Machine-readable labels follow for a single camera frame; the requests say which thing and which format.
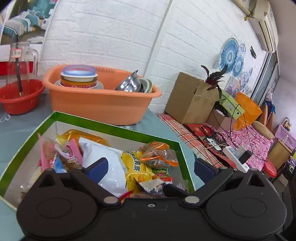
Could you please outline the white snack bag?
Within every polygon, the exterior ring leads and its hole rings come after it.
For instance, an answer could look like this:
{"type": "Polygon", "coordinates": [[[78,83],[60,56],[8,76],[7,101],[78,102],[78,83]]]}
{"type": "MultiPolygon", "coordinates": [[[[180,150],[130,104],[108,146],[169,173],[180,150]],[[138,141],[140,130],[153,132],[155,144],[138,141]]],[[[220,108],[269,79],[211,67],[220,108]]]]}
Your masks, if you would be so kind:
{"type": "Polygon", "coordinates": [[[83,151],[82,166],[88,178],[116,197],[125,194],[126,168],[121,161],[122,151],[86,138],[79,138],[79,145],[83,151]]]}

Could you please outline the pink nut snack bag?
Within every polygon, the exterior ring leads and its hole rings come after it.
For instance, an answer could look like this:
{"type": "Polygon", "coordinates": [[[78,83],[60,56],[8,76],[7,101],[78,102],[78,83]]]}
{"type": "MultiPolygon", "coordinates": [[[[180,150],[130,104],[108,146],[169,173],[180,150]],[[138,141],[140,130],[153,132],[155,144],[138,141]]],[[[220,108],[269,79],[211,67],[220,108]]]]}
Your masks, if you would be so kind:
{"type": "Polygon", "coordinates": [[[41,152],[41,170],[54,169],[56,173],[67,173],[72,169],[82,169],[82,154],[74,139],[60,144],[38,134],[41,152]]]}

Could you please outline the yellow egg cake bag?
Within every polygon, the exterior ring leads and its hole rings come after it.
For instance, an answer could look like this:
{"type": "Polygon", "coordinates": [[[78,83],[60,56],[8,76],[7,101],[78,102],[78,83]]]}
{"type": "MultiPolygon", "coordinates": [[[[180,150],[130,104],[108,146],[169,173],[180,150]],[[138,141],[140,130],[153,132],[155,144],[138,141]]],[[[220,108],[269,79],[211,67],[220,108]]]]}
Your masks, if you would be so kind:
{"type": "Polygon", "coordinates": [[[140,161],[143,156],[141,151],[126,151],[121,155],[121,160],[126,167],[126,188],[136,194],[139,191],[138,183],[152,180],[152,169],[140,161]]]}

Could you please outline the orange clear snack packet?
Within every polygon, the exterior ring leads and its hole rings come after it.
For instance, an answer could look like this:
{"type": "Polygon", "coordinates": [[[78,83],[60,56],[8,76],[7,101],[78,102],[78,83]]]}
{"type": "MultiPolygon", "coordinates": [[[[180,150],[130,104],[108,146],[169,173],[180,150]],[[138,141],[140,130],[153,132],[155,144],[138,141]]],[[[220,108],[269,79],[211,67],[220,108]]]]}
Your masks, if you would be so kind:
{"type": "Polygon", "coordinates": [[[140,161],[154,169],[178,167],[179,162],[170,146],[163,142],[152,141],[141,148],[143,154],[140,161]]]}

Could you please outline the plaid blanket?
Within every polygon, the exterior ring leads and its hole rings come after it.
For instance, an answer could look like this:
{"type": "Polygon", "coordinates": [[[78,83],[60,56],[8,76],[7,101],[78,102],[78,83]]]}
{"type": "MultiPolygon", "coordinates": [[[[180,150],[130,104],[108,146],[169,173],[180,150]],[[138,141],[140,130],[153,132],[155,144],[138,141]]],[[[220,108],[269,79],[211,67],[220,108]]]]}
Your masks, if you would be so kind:
{"type": "Polygon", "coordinates": [[[209,150],[206,150],[202,142],[187,130],[184,125],[177,122],[168,114],[157,114],[157,116],[171,128],[177,137],[179,137],[197,156],[216,168],[224,166],[209,150]]]}

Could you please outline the white power strip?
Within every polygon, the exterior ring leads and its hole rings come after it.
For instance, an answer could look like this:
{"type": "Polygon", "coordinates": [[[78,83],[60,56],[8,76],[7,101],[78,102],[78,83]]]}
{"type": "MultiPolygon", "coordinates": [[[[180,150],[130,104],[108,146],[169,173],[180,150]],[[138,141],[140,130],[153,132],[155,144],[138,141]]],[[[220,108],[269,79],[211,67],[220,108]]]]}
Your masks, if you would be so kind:
{"type": "Polygon", "coordinates": [[[235,154],[235,150],[231,146],[225,147],[223,149],[223,153],[226,155],[226,157],[228,159],[230,159],[236,165],[236,169],[238,169],[239,171],[241,171],[243,173],[247,173],[248,172],[249,166],[246,163],[242,164],[239,161],[238,155],[235,154]]]}

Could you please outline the orange jelly snack packet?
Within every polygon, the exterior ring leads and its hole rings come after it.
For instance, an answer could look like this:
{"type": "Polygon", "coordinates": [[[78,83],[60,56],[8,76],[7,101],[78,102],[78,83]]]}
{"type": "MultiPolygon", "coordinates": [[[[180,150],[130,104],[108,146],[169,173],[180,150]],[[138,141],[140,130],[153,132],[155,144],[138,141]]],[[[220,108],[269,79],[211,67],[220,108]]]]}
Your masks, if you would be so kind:
{"type": "Polygon", "coordinates": [[[109,143],[107,142],[106,139],[96,136],[96,135],[93,135],[93,134],[90,134],[90,133],[75,130],[75,129],[68,130],[61,135],[56,134],[56,138],[58,139],[60,144],[63,144],[65,141],[69,141],[71,139],[74,139],[76,141],[76,143],[79,144],[79,139],[85,138],[85,139],[91,140],[93,142],[96,142],[96,143],[99,143],[99,144],[102,144],[105,146],[109,146],[109,143]]]}

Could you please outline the light green small box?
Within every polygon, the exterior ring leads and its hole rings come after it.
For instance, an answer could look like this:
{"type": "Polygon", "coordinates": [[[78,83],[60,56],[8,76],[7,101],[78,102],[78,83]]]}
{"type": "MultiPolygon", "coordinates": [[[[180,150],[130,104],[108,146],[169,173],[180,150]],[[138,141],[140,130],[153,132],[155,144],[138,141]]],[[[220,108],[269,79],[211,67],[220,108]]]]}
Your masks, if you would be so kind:
{"type": "Polygon", "coordinates": [[[241,105],[225,90],[222,90],[219,103],[226,109],[230,117],[235,120],[237,120],[245,112],[241,105]]]}

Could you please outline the orange plastic basin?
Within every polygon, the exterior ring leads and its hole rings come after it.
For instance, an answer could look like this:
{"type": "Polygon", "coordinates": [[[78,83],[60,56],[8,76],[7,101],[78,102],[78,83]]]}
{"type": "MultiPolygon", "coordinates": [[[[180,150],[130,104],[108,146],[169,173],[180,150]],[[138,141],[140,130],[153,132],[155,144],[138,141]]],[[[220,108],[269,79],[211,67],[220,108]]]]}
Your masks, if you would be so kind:
{"type": "Polygon", "coordinates": [[[66,65],[56,65],[44,75],[43,85],[49,89],[53,111],[68,113],[116,126],[133,125],[142,120],[151,100],[161,90],[153,85],[151,93],[124,92],[116,87],[130,72],[96,66],[103,89],[63,87],[57,85],[66,65]]]}

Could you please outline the orange plastic bag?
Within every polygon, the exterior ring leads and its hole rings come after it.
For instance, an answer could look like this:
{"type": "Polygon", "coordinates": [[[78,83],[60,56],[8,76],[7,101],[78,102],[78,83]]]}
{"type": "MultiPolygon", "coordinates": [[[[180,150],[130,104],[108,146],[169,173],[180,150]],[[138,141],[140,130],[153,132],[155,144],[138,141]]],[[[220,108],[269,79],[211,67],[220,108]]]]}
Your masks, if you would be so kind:
{"type": "Polygon", "coordinates": [[[262,110],[252,99],[241,92],[237,93],[235,100],[244,110],[244,114],[234,123],[234,130],[241,130],[254,123],[262,114],[262,110]]]}

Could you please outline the dark purple plant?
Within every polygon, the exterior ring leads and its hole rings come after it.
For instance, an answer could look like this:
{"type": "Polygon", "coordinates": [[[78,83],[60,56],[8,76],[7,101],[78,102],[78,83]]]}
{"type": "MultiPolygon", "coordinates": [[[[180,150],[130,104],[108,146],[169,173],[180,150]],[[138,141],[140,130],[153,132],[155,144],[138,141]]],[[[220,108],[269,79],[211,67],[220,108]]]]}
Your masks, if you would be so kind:
{"type": "Polygon", "coordinates": [[[205,82],[210,85],[210,87],[208,87],[207,90],[209,91],[209,90],[217,88],[218,93],[219,93],[219,98],[221,98],[222,89],[220,88],[218,83],[221,82],[221,78],[224,77],[224,74],[226,73],[226,71],[228,69],[228,65],[225,64],[225,66],[223,67],[223,69],[221,71],[216,71],[216,72],[213,72],[213,73],[210,73],[206,66],[201,65],[201,67],[207,73],[207,78],[206,78],[205,82]]]}

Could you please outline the red plastic basket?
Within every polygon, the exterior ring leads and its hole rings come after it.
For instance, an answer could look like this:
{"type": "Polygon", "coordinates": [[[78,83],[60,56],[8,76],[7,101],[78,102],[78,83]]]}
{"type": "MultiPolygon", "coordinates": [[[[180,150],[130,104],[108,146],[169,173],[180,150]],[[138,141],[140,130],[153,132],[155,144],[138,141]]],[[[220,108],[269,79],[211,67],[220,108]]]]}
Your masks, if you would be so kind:
{"type": "Polygon", "coordinates": [[[22,94],[18,83],[13,82],[1,88],[1,105],[10,115],[22,115],[37,107],[40,95],[45,90],[41,80],[22,80],[22,94]]]}

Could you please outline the blue round wall decoration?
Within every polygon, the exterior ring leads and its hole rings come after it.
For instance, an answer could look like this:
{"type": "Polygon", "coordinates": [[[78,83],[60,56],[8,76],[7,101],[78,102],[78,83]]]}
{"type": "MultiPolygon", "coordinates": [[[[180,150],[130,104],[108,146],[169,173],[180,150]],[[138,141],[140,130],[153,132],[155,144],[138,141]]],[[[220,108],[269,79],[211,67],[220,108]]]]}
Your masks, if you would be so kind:
{"type": "Polygon", "coordinates": [[[235,38],[230,38],[220,53],[220,69],[223,70],[225,65],[227,65],[227,70],[225,73],[230,73],[237,61],[239,52],[239,44],[235,38]]]}

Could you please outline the wall air conditioner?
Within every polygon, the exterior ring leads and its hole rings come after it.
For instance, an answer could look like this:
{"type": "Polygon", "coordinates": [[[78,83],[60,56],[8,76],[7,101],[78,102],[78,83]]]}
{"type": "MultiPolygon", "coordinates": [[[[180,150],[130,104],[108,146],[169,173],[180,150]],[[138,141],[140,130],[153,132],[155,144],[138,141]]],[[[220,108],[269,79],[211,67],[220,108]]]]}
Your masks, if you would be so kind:
{"type": "Polygon", "coordinates": [[[249,21],[262,49],[274,53],[278,48],[278,31],[269,1],[253,0],[249,4],[249,21]]]}

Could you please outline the red fu wall calendar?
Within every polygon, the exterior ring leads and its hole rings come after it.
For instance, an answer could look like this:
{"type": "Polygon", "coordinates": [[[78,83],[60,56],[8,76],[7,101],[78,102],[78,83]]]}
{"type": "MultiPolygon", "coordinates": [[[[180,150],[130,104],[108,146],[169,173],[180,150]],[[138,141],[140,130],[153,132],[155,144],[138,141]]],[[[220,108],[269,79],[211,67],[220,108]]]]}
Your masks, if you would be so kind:
{"type": "Polygon", "coordinates": [[[11,44],[29,42],[39,56],[58,1],[10,1],[1,11],[1,75],[7,75],[11,44]]]}

